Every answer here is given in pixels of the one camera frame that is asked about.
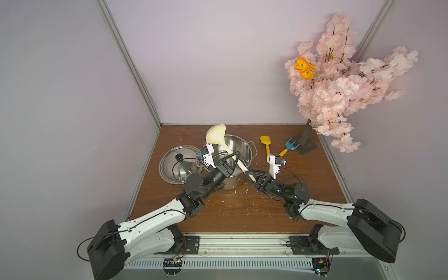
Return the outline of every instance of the black mounting plate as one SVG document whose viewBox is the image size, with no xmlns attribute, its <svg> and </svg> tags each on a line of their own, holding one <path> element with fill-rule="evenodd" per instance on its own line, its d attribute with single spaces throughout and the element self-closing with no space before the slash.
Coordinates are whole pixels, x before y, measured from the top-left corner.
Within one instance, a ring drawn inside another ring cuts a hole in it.
<svg viewBox="0 0 448 280">
<path fill-rule="evenodd" d="M 199 235 L 186 235 L 185 236 L 185 250 L 182 250 L 179 254 L 197 255 L 199 253 Z"/>
<path fill-rule="evenodd" d="M 293 249 L 294 255 L 325 255 L 327 252 L 333 255 L 339 255 L 339 248 L 332 249 L 320 249 L 315 251 L 312 249 L 308 243 L 308 236 L 298 235 L 298 236 L 290 236 L 289 240 L 293 244 L 297 244 L 299 246 L 291 246 Z"/>
</svg>

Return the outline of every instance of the brown tabletop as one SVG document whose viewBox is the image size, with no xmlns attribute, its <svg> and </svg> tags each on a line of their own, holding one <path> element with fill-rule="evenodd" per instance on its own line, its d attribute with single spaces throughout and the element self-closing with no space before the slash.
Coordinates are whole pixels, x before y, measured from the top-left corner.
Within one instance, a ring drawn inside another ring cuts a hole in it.
<svg viewBox="0 0 448 280">
<path fill-rule="evenodd" d="M 164 125 L 160 131 L 154 152 L 148 165 L 131 219 L 138 218 L 174 199 L 181 189 L 165 182 L 159 175 L 159 161 L 171 148 L 180 145 L 202 147 L 205 133 L 212 125 Z M 253 140 L 258 156 L 250 168 L 269 171 L 266 162 L 266 146 L 260 142 L 261 135 L 271 137 L 271 153 L 278 154 L 285 142 L 300 133 L 305 125 L 227 125 L 226 134 L 233 134 L 246 141 Z M 288 151 L 284 155 L 286 168 L 305 179 L 311 198 L 346 203 L 334 172 L 316 134 L 311 140 L 318 148 L 306 155 Z M 282 181 L 292 177 L 284 171 L 277 176 Z M 206 207 L 194 218 L 179 224 L 186 233 L 193 232 L 268 232 L 309 233 L 316 221 L 292 221 L 283 209 L 284 201 L 275 201 L 257 189 L 246 179 L 234 190 L 220 190 L 204 200 Z"/>
</svg>

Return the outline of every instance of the yellow spatula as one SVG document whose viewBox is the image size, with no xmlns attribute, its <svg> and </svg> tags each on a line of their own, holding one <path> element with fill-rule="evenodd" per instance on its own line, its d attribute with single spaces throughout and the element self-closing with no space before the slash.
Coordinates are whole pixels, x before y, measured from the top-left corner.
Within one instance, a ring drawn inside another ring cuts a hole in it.
<svg viewBox="0 0 448 280">
<path fill-rule="evenodd" d="M 266 157 L 271 154 L 271 150 L 269 149 L 269 144 L 271 144 L 271 138 L 269 136 L 262 135 L 260 136 L 260 141 L 262 144 L 266 145 Z"/>
</svg>

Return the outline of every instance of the vented metal panel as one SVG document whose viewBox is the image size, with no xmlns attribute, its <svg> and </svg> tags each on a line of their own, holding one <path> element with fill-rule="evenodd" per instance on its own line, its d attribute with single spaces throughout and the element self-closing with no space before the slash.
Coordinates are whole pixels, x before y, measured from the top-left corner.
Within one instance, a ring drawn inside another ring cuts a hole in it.
<svg viewBox="0 0 448 280">
<path fill-rule="evenodd" d="M 164 258 L 142 258 L 129 263 L 128 269 L 162 269 Z M 310 270 L 311 258 L 183 258 L 182 269 L 285 269 Z"/>
</svg>

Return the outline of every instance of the orange flower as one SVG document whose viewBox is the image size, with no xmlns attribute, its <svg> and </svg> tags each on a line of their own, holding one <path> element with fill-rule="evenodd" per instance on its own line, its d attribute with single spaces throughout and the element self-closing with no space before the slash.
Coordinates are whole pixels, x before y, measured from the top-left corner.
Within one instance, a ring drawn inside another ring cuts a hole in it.
<svg viewBox="0 0 448 280">
<path fill-rule="evenodd" d="M 313 79 L 314 78 L 314 72 L 311 70 L 306 70 L 302 73 L 300 73 L 300 75 L 305 79 L 305 80 L 309 80 L 309 79 Z"/>
<path fill-rule="evenodd" d="M 294 68 L 297 69 L 300 74 L 302 74 L 303 72 L 310 70 L 310 64 L 305 60 L 304 57 L 299 57 Z"/>
</svg>

